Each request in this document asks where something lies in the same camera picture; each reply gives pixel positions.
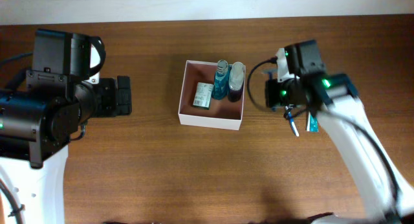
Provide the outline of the blue white toothbrush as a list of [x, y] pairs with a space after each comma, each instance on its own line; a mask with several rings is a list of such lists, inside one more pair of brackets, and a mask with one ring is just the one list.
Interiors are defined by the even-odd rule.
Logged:
[[284, 117], [288, 120], [289, 125], [290, 125], [290, 128], [291, 128], [291, 130], [292, 130], [293, 134], [294, 134], [296, 137], [299, 137], [299, 132], [298, 132], [298, 129], [297, 129], [297, 127], [296, 127], [295, 123], [294, 123], [294, 119], [293, 119], [293, 117], [292, 117], [292, 113], [291, 113], [291, 111], [292, 111], [292, 108], [291, 108], [291, 107], [289, 107], [289, 106], [285, 106], [285, 113], [284, 113]]

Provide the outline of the teal white toothpaste tube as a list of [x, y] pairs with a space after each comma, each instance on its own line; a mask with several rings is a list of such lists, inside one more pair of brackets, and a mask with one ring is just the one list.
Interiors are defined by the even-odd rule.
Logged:
[[308, 132], [317, 133], [319, 132], [318, 128], [318, 120], [316, 117], [313, 117], [310, 112], [307, 114], [307, 127], [306, 130]]

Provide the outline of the clear purple soap pump bottle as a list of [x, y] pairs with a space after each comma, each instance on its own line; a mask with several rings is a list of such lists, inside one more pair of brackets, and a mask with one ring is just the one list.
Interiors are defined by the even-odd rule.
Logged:
[[243, 93], [243, 85], [245, 80], [245, 65], [241, 62], [235, 62], [232, 65], [229, 74], [228, 99], [231, 102], [237, 102]]

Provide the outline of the blue mouthwash bottle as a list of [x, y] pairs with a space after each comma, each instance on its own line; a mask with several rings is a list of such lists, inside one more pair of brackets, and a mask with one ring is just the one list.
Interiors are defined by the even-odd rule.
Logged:
[[214, 78], [213, 98], [222, 100], [228, 94], [229, 64], [226, 60], [217, 62]]

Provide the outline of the green white small box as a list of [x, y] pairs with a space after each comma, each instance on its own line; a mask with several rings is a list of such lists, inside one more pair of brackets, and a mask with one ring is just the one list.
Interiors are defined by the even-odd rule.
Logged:
[[209, 109], [212, 99], [213, 84], [198, 82], [192, 106]]

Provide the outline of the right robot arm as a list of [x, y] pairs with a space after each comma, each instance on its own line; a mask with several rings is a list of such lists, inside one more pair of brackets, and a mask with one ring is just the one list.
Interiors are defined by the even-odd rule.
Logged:
[[290, 123], [302, 113], [317, 119], [339, 151], [365, 207], [364, 219], [327, 213], [313, 223], [412, 223], [413, 187], [373, 131], [351, 79], [344, 73], [327, 74], [314, 40], [280, 48], [270, 62], [277, 65], [277, 77], [266, 82], [266, 106], [283, 107]]

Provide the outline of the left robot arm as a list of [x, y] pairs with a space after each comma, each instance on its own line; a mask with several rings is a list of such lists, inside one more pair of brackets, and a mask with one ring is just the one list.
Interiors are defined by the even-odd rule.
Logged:
[[5, 223], [63, 223], [69, 144], [91, 118], [132, 112], [127, 76], [101, 78], [98, 36], [38, 29], [21, 69], [1, 90], [1, 202]]

